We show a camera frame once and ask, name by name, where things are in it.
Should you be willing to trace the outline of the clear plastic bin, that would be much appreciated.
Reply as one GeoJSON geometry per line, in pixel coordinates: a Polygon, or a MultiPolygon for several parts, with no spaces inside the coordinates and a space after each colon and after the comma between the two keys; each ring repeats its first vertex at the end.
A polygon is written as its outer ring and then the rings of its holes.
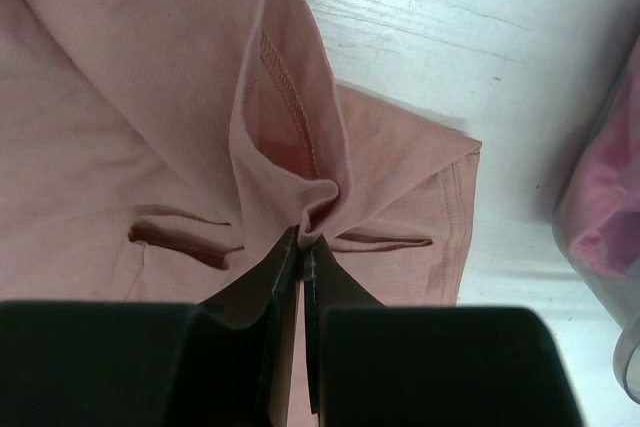
{"type": "Polygon", "coordinates": [[[632,48],[554,212],[559,249],[621,328],[616,380],[639,399],[639,49],[632,48]]]}

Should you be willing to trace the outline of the dusty pink t-shirt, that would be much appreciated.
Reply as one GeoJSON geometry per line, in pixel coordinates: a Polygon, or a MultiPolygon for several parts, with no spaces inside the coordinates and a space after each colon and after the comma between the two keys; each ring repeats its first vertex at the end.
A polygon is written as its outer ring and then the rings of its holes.
{"type": "Polygon", "coordinates": [[[1,306],[198,304],[296,228],[283,426],[315,426],[305,251],[453,304],[479,151],[338,85],[305,0],[1,0],[1,306]]]}

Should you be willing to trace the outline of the light pink t-shirt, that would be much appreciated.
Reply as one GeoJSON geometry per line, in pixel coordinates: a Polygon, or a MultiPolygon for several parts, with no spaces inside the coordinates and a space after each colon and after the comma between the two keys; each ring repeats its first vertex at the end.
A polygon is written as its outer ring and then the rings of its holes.
{"type": "Polygon", "coordinates": [[[639,85],[609,112],[575,172],[567,219],[571,254],[585,267],[624,277],[639,259],[639,85]]]}

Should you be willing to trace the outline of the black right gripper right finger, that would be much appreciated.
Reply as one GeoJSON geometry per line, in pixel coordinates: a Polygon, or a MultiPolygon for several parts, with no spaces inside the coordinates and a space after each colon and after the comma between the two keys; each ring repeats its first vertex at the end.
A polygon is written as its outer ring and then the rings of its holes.
{"type": "Polygon", "coordinates": [[[553,338],[518,307],[387,307],[324,239],[304,254],[310,407],[323,426],[579,426],[553,338]]]}

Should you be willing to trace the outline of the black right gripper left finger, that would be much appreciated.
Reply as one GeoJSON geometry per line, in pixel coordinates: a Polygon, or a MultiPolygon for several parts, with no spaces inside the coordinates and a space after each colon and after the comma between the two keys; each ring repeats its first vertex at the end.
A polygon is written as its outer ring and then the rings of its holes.
{"type": "Polygon", "coordinates": [[[283,426],[299,248],[198,304],[7,301],[5,426],[283,426]]]}

